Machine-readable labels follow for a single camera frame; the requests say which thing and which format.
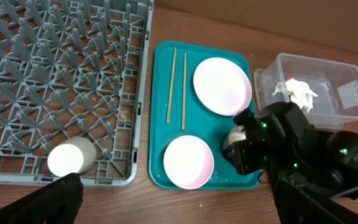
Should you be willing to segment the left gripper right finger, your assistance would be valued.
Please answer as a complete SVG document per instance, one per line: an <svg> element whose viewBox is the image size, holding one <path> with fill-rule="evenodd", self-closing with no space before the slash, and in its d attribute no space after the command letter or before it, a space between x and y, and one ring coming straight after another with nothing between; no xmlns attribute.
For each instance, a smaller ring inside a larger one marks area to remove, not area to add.
<svg viewBox="0 0 358 224"><path fill-rule="evenodd" d="M358 224L358 214L286 178L278 180L273 197L281 223Z"/></svg>

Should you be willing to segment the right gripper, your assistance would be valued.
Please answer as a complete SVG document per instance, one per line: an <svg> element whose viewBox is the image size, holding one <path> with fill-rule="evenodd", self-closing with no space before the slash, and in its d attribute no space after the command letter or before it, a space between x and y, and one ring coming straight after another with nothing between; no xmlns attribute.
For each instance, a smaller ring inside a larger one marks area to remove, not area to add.
<svg viewBox="0 0 358 224"><path fill-rule="evenodd" d="M233 117L234 124L245 133L246 138L230 143L223 149L222 155L239 175L248 175L260 169L267 170L270 176L275 175L272 139L262 124L272 115L264 108L258 113L245 109Z"/></svg>

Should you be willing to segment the grey bowl with rice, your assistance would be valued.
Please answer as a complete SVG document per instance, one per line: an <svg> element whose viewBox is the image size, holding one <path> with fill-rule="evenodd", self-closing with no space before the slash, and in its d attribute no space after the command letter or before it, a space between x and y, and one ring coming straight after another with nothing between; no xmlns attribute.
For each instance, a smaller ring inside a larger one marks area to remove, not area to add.
<svg viewBox="0 0 358 224"><path fill-rule="evenodd" d="M223 141L223 150L229 147L232 143L246 139L246 132L243 126L235 126L226 135Z"/></svg>

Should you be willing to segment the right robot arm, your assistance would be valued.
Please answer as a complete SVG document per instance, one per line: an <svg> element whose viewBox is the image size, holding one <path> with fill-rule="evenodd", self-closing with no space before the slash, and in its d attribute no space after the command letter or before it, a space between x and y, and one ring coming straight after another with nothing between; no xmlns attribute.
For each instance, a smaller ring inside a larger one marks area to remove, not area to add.
<svg viewBox="0 0 358 224"><path fill-rule="evenodd" d="M282 177L299 174L321 194L358 195L358 134L329 132L310 124L295 103L279 101L233 118L245 134L225 146L222 156L240 175L264 169L275 190Z"/></svg>

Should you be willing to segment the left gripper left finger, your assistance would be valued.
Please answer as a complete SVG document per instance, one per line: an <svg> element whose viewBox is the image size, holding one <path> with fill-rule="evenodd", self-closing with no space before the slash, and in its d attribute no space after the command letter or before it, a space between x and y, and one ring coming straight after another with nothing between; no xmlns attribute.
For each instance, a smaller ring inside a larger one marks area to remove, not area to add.
<svg viewBox="0 0 358 224"><path fill-rule="evenodd" d="M0 209L0 223L73 224L83 203L83 184L68 174Z"/></svg>

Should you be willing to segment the white napkin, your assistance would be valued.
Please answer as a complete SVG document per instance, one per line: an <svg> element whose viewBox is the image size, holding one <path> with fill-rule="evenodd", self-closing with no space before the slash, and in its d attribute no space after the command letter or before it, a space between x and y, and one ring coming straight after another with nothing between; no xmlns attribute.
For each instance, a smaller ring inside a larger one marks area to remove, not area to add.
<svg viewBox="0 0 358 224"><path fill-rule="evenodd" d="M287 95L291 102L297 104L305 112L311 111L313 108L313 98L318 97L318 94L310 89L309 84L290 78L285 81L285 84L277 83L272 96L275 96L277 93L284 93L284 86L287 89Z"/></svg>

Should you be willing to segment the white paper cup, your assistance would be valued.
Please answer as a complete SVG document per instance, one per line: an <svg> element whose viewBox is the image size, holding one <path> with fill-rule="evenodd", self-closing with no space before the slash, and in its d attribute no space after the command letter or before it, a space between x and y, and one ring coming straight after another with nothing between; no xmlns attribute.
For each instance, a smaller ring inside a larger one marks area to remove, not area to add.
<svg viewBox="0 0 358 224"><path fill-rule="evenodd" d="M83 137L74 137L50 151L47 166L53 175L63 177L70 173L84 173L95 161L96 148L93 143Z"/></svg>

